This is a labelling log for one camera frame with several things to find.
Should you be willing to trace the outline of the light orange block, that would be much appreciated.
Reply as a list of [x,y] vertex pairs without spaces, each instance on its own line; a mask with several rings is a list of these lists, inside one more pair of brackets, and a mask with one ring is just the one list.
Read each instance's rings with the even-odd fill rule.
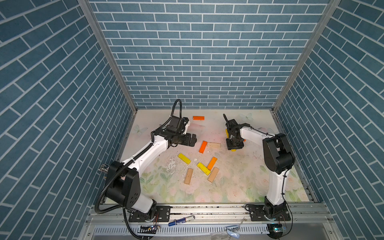
[[218,159],[216,157],[213,157],[211,159],[211,161],[209,162],[209,164],[207,165],[207,169],[211,171],[213,169],[213,167],[214,167],[214,165],[215,165],[217,160]]

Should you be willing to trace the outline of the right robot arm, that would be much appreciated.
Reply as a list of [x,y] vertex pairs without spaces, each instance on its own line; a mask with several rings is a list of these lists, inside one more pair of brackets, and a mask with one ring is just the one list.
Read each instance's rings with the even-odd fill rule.
[[264,162],[269,173],[269,189],[265,197],[263,213],[266,219],[274,220],[288,210],[285,198],[289,173],[296,161],[292,146],[284,134],[271,135],[249,124],[226,124],[229,150],[240,150],[245,141],[261,144]]

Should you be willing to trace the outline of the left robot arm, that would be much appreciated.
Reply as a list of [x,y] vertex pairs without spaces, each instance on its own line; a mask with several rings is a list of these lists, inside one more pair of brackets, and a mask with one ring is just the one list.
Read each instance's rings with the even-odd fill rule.
[[153,215],[157,203],[142,193],[142,173],[170,147],[194,147],[196,142],[195,134],[152,131],[151,140],[140,151],[120,163],[110,165],[104,196],[117,203],[119,208]]

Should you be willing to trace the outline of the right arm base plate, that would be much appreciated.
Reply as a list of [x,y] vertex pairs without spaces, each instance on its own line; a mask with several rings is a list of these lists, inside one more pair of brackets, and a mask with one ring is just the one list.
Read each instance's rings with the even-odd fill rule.
[[278,206],[267,205],[245,205],[246,211],[249,212],[252,222],[278,222],[278,221],[290,221],[291,214],[286,204]]

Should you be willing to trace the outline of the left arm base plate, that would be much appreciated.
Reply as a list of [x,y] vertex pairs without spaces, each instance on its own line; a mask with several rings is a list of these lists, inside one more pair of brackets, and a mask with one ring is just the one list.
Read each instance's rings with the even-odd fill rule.
[[130,213],[129,222],[130,223],[143,223],[143,222],[169,222],[171,214],[170,206],[156,206],[152,207],[148,213],[142,213],[140,211],[135,211]]

